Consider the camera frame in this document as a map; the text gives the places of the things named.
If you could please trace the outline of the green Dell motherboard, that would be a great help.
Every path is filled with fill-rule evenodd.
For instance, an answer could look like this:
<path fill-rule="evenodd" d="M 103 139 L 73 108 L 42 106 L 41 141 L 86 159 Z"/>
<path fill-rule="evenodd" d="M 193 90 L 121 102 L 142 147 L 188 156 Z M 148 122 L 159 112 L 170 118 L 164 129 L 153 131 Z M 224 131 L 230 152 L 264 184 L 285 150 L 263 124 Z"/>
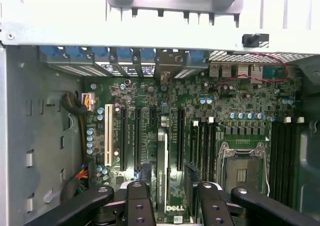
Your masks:
<path fill-rule="evenodd" d="M 277 157 L 275 189 L 277 198 L 278 137 L 280 124 L 291 124 L 291 161 L 288 204 L 291 207 L 291 173 L 293 124 L 304 124 L 302 115 L 302 78 L 298 74 L 283 77 L 283 70 L 272 68 L 263 73 L 262 83 L 248 79 L 218 80 L 205 70 L 183 78 L 176 75 L 170 83 L 169 167 L 166 214 L 157 210 L 157 129 L 159 120 L 160 87 L 155 78 L 90 77 L 84 81 L 83 93 L 95 94 L 94 111 L 86 116 L 86 153 L 89 166 L 84 178 L 90 185 L 111 186 L 119 190 L 123 183 L 145 181 L 155 220 L 158 223 L 193 223 L 184 190 L 185 164 L 190 164 L 190 131 L 192 121 L 206 123 L 205 178 L 207 181 L 208 123 L 217 125 L 217 153 L 220 144 L 233 146 L 264 142 L 267 150 L 268 181 L 270 183 L 270 148 L 272 122 L 277 122 Z M 105 166 L 105 105 L 113 105 L 112 163 Z M 121 109 L 127 109 L 126 170 L 120 170 Z M 150 108 L 157 112 L 157 125 L 150 126 Z M 141 109 L 140 170 L 135 170 L 135 109 Z M 178 109 L 184 109 L 183 170 L 177 170 Z M 283 200 L 284 158 L 282 168 L 281 202 Z"/>

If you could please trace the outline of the metal CPU socket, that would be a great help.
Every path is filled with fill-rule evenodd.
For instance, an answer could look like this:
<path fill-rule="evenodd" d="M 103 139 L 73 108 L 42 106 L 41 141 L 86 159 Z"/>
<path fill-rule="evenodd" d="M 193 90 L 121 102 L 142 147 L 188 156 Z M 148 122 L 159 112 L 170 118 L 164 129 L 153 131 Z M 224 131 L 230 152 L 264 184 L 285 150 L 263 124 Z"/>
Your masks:
<path fill-rule="evenodd" d="M 235 187 L 244 186 L 267 195 L 262 144 L 265 147 L 262 141 L 246 146 L 221 142 L 216 159 L 216 183 L 226 193 Z"/>

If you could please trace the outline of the black RAM slot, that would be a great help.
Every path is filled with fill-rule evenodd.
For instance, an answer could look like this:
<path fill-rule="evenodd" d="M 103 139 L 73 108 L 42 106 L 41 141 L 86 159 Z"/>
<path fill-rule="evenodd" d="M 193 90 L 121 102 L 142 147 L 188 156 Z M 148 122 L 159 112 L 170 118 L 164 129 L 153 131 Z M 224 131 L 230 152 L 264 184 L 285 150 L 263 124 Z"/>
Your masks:
<path fill-rule="evenodd" d="M 193 165 L 197 163 L 197 144 L 198 144 L 199 122 L 194 120 L 190 126 L 190 147 L 189 147 L 189 162 Z"/>
<path fill-rule="evenodd" d="M 269 164 L 269 183 L 270 183 L 270 197 L 275 195 L 275 181 L 276 181 L 276 160 L 277 160 L 277 146 L 278 146 L 278 123 L 276 121 L 271 123 L 270 135 L 270 164 Z"/>
<path fill-rule="evenodd" d="M 301 149 L 301 132 L 304 128 L 303 123 L 295 122 L 292 125 L 292 156 L 291 156 L 291 181 L 290 181 L 290 203 L 291 207 L 296 209 L 299 194 L 299 168 L 300 168 L 300 149 Z"/>
<path fill-rule="evenodd" d="M 213 182 L 215 176 L 215 140 L 216 127 L 214 123 L 207 124 L 207 181 Z"/>
<path fill-rule="evenodd" d="M 278 134 L 278 156 L 277 156 L 277 200 L 282 199 L 282 180 L 283 180 L 283 158 L 284 158 L 284 136 L 286 133 L 286 128 L 283 123 L 279 124 L 279 134 Z"/>
<path fill-rule="evenodd" d="M 206 170 L 204 169 L 206 163 L 206 138 L 206 123 L 200 122 L 200 125 L 198 126 L 197 168 L 199 177 L 202 181 L 204 181 L 206 176 Z"/>
<path fill-rule="evenodd" d="M 284 152 L 283 152 L 283 189 L 282 199 L 285 205 L 288 204 L 288 193 L 290 183 L 290 169 L 291 169 L 291 139 L 292 139 L 291 124 L 285 124 L 285 139 L 284 139 Z"/>
<path fill-rule="evenodd" d="M 213 182 L 217 181 L 217 124 L 214 123 L 212 126 L 212 136 L 213 136 L 213 143 L 212 143 L 212 157 L 213 157 L 213 163 L 212 163 L 212 180 Z"/>

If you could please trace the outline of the long black expansion slot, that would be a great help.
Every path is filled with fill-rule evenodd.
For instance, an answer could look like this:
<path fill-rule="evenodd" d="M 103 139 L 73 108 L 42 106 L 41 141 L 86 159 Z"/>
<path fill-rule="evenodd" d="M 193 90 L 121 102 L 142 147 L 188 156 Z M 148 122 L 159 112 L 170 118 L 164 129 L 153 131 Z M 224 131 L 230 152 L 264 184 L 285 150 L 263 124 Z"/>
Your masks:
<path fill-rule="evenodd" d="M 120 110 L 120 170 L 127 170 L 126 148 L 128 145 L 128 114 L 127 109 Z"/>
<path fill-rule="evenodd" d="M 142 140 L 142 109 L 136 108 L 134 112 L 134 170 L 141 168 L 141 140 Z"/>
<path fill-rule="evenodd" d="M 185 130 L 185 110 L 177 111 L 177 170 L 183 170 L 184 164 L 184 130 Z"/>

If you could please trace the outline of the thin metal locking lever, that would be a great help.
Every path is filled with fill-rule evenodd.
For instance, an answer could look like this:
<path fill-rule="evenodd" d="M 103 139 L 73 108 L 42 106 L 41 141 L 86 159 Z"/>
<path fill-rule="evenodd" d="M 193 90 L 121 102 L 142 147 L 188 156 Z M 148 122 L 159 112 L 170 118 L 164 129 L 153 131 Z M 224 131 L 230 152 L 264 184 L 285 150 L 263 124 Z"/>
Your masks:
<path fill-rule="evenodd" d="M 266 184 L 266 195 L 270 196 L 270 183 L 269 183 L 269 176 L 268 176 L 268 169 L 267 169 L 267 151 L 265 145 L 262 143 L 262 152 L 263 152 L 263 163 L 264 163 L 264 173 L 265 173 L 265 184 Z"/>

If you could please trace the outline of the black RAM stick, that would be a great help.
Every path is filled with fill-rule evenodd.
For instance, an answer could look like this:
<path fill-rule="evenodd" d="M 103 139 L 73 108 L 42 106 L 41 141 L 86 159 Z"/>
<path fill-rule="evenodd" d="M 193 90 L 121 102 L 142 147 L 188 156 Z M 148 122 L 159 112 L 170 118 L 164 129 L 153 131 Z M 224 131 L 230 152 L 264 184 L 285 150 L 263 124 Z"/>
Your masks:
<path fill-rule="evenodd" d="M 190 216 L 194 223 L 198 222 L 198 184 L 200 183 L 199 172 L 194 163 L 184 166 L 184 192 Z"/>

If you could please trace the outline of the grey metal PC case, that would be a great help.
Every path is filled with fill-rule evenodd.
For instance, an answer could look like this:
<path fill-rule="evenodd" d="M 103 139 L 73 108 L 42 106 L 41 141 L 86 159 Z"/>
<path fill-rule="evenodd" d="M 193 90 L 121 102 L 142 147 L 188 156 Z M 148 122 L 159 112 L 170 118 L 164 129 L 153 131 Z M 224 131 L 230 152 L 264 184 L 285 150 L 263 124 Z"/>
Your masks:
<path fill-rule="evenodd" d="M 155 78 L 156 61 L 141 62 L 140 49 L 181 52 L 178 76 L 209 71 L 210 63 L 257 64 L 263 74 L 282 69 L 284 78 L 301 76 L 301 131 L 298 201 L 295 211 L 320 222 L 320 31 L 254 32 L 212 25 L 137 19 L 36 27 L 10 24 L 0 40 L 0 179 L 6 181 L 0 209 L 7 226 L 24 226 L 95 186 L 84 177 L 88 78 Z M 243 47 L 244 34 L 269 34 L 267 48 Z M 41 59 L 39 46 L 57 46 L 59 57 Z M 65 46 L 85 50 L 84 62 L 70 62 Z M 94 61 L 91 47 L 108 47 L 109 62 Z M 132 50 L 132 62 L 118 62 L 116 48 Z M 206 63 L 192 63 L 190 50 L 208 51 Z M 123 226 L 124 213 L 100 208 L 97 222 Z"/>

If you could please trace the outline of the white power connector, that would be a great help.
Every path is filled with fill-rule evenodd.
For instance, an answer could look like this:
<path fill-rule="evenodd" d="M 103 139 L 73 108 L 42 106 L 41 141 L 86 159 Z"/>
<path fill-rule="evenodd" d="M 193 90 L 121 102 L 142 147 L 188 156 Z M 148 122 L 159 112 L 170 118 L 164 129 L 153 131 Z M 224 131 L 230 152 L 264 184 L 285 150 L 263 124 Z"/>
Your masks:
<path fill-rule="evenodd" d="M 94 92 L 87 92 L 81 94 L 81 103 L 88 111 L 94 111 L 96 104 L 96 97 Z"/>

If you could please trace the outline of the silver rear port block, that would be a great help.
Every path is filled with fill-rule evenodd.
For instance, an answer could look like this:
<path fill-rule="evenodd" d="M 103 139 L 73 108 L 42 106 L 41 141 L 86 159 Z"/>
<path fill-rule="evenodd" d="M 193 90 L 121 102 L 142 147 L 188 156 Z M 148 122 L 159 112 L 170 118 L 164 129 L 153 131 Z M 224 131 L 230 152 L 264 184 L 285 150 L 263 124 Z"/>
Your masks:
<path fill-rule="evenodd" d="M 208 70 L 209 77 L 220 81 L 245 79 L 249 80 L 251 84 L 263 82 L 263 66 L 260 64 L 212 62 L 209 64 Z"/>

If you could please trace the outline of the black case latch knob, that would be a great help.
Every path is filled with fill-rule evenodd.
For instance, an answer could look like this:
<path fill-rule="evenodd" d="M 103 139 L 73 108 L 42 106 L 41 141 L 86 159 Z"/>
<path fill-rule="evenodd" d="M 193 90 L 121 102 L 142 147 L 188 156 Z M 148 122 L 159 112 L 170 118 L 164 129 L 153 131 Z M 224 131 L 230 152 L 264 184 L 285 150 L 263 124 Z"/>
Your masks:
<path fill-rule="evenodd" d="M 243 34 L 241 42 L 245 48 L 268 48 L 269 37 L 267 33 Z"/>

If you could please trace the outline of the Nvidia graphics card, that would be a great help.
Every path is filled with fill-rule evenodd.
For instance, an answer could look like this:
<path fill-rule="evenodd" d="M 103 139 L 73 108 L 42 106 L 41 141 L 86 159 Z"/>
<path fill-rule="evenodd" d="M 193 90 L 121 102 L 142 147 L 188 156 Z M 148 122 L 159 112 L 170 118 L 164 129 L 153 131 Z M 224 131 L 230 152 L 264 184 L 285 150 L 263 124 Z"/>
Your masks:
<path fill-rule="evenodd" d="M 159 83 L 159 127 L 157 129 L 157 211 L 165 215 L 167 212 L 168 177 L 169 177 L 169 137 L 171 124 L 170 87 L 172 79 L 182 70 L 182 53 L 169 49 L 155 51 L 154 77 Z"/>

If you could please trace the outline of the white PCI expansion slot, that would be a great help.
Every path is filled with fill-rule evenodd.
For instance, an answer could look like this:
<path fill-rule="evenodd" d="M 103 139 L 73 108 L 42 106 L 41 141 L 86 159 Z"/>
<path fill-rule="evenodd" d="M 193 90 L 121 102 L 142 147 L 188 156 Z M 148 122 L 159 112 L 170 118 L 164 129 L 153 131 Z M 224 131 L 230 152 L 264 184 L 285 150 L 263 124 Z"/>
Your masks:
<path fill-rule="evenodd" d="M 104 106 L 104 165 L 112 164 L 112 148 L 113 148 L 113 105 L 106 104 Z"/>

